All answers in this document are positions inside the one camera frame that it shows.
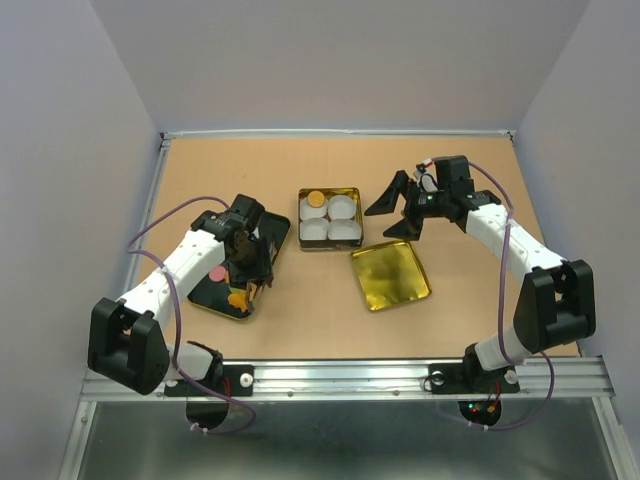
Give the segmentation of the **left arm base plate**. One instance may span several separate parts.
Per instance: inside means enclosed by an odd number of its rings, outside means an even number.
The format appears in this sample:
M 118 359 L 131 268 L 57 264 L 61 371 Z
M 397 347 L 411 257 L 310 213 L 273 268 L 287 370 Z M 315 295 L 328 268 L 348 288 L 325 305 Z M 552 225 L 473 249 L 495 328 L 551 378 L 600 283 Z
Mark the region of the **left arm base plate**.
M 250 397 L 253 395 L 254 373 L 255 368 L 251 364 L 224 364 L 218 373 L 208 373 L 197 383 L 226 396 Z M 175 386 L 165 386 L 164 395 L 169 398 L 204 397 L 207 393 L 181 379 Z

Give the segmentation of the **white paper cup front left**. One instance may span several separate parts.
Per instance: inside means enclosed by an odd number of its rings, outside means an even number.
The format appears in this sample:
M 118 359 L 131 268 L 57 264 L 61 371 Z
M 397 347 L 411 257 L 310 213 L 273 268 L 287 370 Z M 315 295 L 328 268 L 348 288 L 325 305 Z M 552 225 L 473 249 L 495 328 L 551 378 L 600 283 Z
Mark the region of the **white paper cup front left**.
M 310 218 L 299 226 L 299 238 L 303 242 L 325 241 L 328 238 L 329 221 L 325 218 Z

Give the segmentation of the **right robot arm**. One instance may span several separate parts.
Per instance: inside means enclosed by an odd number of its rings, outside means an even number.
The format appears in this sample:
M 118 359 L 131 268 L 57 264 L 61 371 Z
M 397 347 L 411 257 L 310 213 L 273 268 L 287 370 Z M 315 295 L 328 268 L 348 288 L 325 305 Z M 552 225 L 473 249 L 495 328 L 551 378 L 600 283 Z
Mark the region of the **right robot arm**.
M 591 266 L 549 250 L 518 224 L 513 202 L 499 183 L 477 189 L 471 173 L 479 168 L 464 155 L 425 160 L 413 175 L 397 171 L 365 211 L 368 216 L 390 214 L 403 199 L 401 220 L 384 235 L 410 241 L 420 238 L 425 220 L 445 218 L 499 259 L 501 290 L 508 274 L 520 283 L 512 323 L 500 320 L 496 334 L 468 346 L 460 363 L 441 367 L 431 379 L 434 389 L 480 392 L 524 360 L 596 331 Z

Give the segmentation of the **round tan biscuit cookie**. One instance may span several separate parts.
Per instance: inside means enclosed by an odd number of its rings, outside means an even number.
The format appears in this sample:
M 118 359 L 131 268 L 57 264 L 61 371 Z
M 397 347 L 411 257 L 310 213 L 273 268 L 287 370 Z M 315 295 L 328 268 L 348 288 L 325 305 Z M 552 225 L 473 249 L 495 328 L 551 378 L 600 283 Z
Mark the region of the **round tan biscuit cookie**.
M 325 201 L 325 195 L 319 190 L 311 191 L 307 196 L 307 202 L 313 208 L 322 207 L 325 204 Z

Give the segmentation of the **aluminium front rail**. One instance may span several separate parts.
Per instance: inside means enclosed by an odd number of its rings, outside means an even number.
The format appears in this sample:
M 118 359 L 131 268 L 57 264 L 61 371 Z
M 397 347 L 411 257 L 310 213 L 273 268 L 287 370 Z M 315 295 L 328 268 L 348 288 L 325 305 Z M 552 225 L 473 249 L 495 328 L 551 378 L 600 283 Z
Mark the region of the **aluminium front rail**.
M 515 367 L 519 387 L 486 387 L 482 393 L 440 393 L 427 380 L 436 370 L 435 359 L 392 360 L 240 360 L 225 361 L 229 380 L 220 383 L 220 393 L 233 394 L 245 402 L 289 401 L 386 401 L 386 400 L 500 400 L 544 399 L 550 385 L 550 371 L 540 357 Z M 552 399 L 611 398 L 615 391 L 601 358 L 555 357 L 552 359 L 555 386 Z M 152 393 L 141 395 L 98 374 L 87 372 L 80 399 L 86 402 L 204 401 L 196 388 L 185 383 L 161 383 Z

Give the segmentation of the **black cookie tray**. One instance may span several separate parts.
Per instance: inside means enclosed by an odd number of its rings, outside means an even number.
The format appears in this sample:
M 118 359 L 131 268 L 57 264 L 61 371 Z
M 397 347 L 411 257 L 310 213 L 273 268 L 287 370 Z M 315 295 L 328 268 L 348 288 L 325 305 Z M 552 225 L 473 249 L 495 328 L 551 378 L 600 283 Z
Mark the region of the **black cookie tray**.
M 245 296 L 246 284 L 234 286 L 230 283 L 230 275 L 228 271 L 228 263 L 226 261 L 224 244 L 219 240 L 219 217 L 223 212 L 214 213 L 207 210 L 203 212 L 191 224 L 191 228 L 195 231 L 202 230 L 207 232 L 208 234 L 212 235 L 215 240 L 219 241 L 222 244 L 222 262 L 218 265 L 222 265 L 226 268 L 228 281 L 214 283 L 208 278 L 208 273 L 213 268 L 218 266 L 216 265 L 209 271 L 207 271 L 204 277 L 191 290 L 191 292 L 188 294 L 188 300 L 192 304 L 202 307 L 211 312 L 215 312 L 231 319 L 244 320 L 253 313 L 257 302 L 255 303 L 253 308 L 249 306 L 249 311 L 247 313 L 241 313 L 239 310 L 232 308 L 227 302 L 227 297 L 232 292 L 237 292 Z M 270 242 L 270 257 L 273 267 L 273 274 L 275 260 L 284 244 L 290 226 L 291 222 L 286 217 L 267 212 L 265 210 L 265 213 L 258 223 L 258 227 L 254 231 L 257 237 L 267 238 Z

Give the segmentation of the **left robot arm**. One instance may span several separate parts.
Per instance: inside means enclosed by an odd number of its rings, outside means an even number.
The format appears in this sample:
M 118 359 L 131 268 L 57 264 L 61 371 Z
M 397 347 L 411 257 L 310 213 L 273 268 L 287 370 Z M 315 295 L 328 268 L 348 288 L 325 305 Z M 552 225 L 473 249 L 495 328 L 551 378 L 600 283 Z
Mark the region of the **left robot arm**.
M 264 213 L 257 200 L 239 194 L 224 211 L 203 212 L 166 259 L 145 252 L 156 265 L 152 273 L 92 309 L 89 369 L 147 395 L 164 381 L 182 378 L 179 363 L 185 361 L 191 386 L 215 392 L 222 384 L 219 355 L 201 344 L 167 344 L 164 331 L 170 320 L 181 319 L 181 303 L 217 267 L 224 268 L 230 288 L 223 297 L 238 310 L 252 310 L 257 291 L 274 278 L 273 242 L 259 226 Z

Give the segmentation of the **white paper cup back right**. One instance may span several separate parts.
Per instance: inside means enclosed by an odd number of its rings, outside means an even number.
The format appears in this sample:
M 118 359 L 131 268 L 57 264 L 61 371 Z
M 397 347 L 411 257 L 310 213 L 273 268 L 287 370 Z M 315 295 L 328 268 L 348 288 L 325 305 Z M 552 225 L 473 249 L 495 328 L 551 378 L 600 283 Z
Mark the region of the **white paper cup back right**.
M 348 195 L 334 195 L 328 201 L 327 212 L 332 221 L 350 220 L 356 216 L 356 201 Z

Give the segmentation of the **white paper cup back left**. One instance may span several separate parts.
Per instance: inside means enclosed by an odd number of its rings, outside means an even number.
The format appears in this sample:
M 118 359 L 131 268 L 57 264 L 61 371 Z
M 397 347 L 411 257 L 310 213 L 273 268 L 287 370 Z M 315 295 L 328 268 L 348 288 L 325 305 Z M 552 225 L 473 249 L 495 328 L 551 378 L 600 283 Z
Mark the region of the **white paper cup back left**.
M 299 204 L 299 218 L 307 221 L 314 218 L 323 218 L 327 214 L 328 200 L 324 199 L 321 205 L 314 206 L 309 202 L 309 197 L 304 197 Z

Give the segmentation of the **gold tin lid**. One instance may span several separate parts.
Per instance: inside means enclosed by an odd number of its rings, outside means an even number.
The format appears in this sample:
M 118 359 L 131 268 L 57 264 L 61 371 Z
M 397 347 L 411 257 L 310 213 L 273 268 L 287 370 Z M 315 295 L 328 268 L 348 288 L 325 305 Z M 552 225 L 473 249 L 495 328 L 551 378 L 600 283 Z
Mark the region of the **gold tin lid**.
M 432 293 L 422 262 L 408 241 L 361 248 L 350 258 L 365 304 L 372 312 L 423 300 Z

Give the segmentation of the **white paper cup front right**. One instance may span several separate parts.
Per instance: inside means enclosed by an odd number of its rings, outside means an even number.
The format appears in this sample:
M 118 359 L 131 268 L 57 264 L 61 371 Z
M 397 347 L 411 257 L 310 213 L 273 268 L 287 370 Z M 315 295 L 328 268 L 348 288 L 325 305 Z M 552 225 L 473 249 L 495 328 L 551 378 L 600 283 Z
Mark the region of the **white paper cup front right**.
M 360 241 L 362 228 L 356 220 L 332 220 L 329 223 L 327 236 L 331 241 Z

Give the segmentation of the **gold square tin box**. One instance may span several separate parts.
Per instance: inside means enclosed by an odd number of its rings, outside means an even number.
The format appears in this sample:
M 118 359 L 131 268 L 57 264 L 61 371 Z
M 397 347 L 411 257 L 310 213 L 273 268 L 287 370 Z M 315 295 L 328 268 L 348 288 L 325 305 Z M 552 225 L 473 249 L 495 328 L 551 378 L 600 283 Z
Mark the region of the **gold square tin box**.
M 309 195 L 311 191 L 319 190 L 324 195 L 325 198 L 329 201 L 329 199 L 334 195 L 348 195 L 356 201 L 357 204 L 357 213 L 356 216 L 352 220 L 356 220 L 361 228 L 362 228 L 362 236 L 360 241 L 331 241 L 328 238 L 325 241 L 311 241 L 311 242 L 303 242 L 299 238 L 299 226 L 302 222 L 299 218 L 299 204 L 300 201 Z M 329 221 L 332 221 L 327 214 L 323 217 Z M 355 250 L 362 246 L 364 241 L 364 227 L 363 227 L 363 215 L 362 215 L 362 207 L 361 207 L 361 195 L 360 191 L 356 187 L 332 187 L 332 188 L 303 188 L 298 192 L 298 229 L 297 229 L 297 237 L 299 247 L 302 251 L 307 252 L 315 252 L 315 251 L 338 251 L 338 250 Z

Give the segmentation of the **pink round cookie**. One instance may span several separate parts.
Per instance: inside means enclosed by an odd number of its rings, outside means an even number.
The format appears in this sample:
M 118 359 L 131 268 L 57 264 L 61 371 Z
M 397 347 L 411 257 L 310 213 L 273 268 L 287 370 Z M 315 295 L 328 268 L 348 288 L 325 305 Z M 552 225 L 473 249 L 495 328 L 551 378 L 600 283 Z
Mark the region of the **pink round cookie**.
M 227 270 L 224 266 L 218 265 L 208 273 L 208 278 L 214 283 L 227 282 Z

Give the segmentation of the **white paper cup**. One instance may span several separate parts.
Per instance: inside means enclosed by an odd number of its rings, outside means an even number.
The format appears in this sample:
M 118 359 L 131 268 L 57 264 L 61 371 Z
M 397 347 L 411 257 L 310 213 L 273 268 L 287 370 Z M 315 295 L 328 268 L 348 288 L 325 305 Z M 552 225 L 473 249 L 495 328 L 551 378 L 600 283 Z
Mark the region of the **white paper cup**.
M 323 218 L 327 214 L 328 200 L 324 199 L 321 205 L 314 206 L 309 202 L 309 197 L 304 197 L 299 204 L 299 218 L 307 221 L 314 218 Z
M 329 223 L 327 236 L 331 241 L 360 241 L 362 228 L 356 220 L 332 220 Z
M 332 221 L 350 220 L 356 216 L 356 201 L 348 195 L 334 195 L 328 201 L 327 212 Z
M 329 221 L 325 218 L 310 218 L 299 226 L 299 238 L 303 242 L 325 241 L 328 238 Z

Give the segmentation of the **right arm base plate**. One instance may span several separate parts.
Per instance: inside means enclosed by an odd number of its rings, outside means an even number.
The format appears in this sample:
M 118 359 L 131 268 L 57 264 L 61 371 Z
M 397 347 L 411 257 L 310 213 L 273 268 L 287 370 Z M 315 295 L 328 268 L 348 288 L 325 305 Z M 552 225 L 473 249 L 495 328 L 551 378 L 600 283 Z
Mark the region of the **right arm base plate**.
M 459 362 L 439 362 L 428 367 L 428 389 L 435 395 L 518 393 L 520 385 L 513 368 L 471 372 Z

